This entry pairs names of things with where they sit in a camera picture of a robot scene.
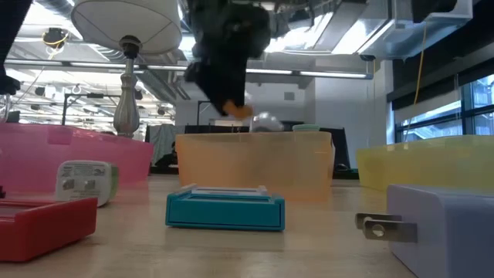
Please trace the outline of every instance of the wooden table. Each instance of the wooden table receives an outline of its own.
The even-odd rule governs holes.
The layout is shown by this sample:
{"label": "wooden table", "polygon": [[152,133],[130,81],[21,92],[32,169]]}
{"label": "wooden table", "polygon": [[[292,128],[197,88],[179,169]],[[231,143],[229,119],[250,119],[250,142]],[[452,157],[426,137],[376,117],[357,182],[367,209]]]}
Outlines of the wooden table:
{"label": "wooden table", "polygon": [[328,203],[287,203],[285,232],[172,229],[165,203],[178,179],[153,176],[148,192],[120,192],[100,208],[94,235],[30,263],[0,263],[0,277],[414,277],[387,243],[355,229],[355,212],[383,212],[384,196],[334,185]]}

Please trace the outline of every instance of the teal plastic case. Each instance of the teal plastic case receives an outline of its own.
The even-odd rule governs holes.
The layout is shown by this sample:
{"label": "teal plastic case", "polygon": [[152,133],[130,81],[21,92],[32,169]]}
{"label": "teal plastic case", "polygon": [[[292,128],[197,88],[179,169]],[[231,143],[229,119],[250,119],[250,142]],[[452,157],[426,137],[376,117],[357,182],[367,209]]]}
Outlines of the teal plastic case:
{"label": "teal plastic case", "polygon": [[185,228],[283,231],[285,199],[266,188],[188,185],[167,197],[166,225]]}

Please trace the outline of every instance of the lamp shade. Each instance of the lamp shade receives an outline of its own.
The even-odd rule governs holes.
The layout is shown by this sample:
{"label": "lamp shade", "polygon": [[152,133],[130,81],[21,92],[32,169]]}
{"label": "lamp shade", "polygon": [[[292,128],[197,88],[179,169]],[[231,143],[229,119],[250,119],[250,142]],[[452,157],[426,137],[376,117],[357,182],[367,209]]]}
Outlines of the lamp shade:
{"label": "lamp shade", "polygon": [[124,36],[142,44],[139,53],[160,54],[181,41],[177,0],[78,0],[72,22],[84,40],[120,49]]}

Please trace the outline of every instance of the yellow plastic bin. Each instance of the yellow plastic bin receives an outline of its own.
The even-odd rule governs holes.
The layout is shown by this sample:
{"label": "yellow plastic bin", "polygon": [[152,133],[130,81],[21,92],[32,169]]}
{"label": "yellow plastic bin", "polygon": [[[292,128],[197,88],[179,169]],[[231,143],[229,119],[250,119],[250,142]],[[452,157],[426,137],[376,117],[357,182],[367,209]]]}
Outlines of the yellow plastic bin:
{"label": "yellow plastic bin", "polygon": [[357,151],[360,183],[381,191],[391,184],[494,192],[494,136],[464,135]]}

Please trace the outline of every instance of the silver lamp pole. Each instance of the silver lamp pole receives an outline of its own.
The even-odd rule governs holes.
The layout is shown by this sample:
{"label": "silver lamp pole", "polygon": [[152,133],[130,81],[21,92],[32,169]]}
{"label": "silver lamp pole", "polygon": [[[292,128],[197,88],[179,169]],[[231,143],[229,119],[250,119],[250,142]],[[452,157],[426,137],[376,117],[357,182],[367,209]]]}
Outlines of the silver lamp pole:
{"label": "silver lamp pole", "polygon": [[120,77],[122,95],[113,116],[113,127],[117,130],[118,136],[132,138],[139,128],[139,111],[134,95],[137,82],[134,74],[134,60],[139,53],[140,41],[133,36],[124,36],[120,41],[120,46],[127,57],[127,62],[125,73]]}

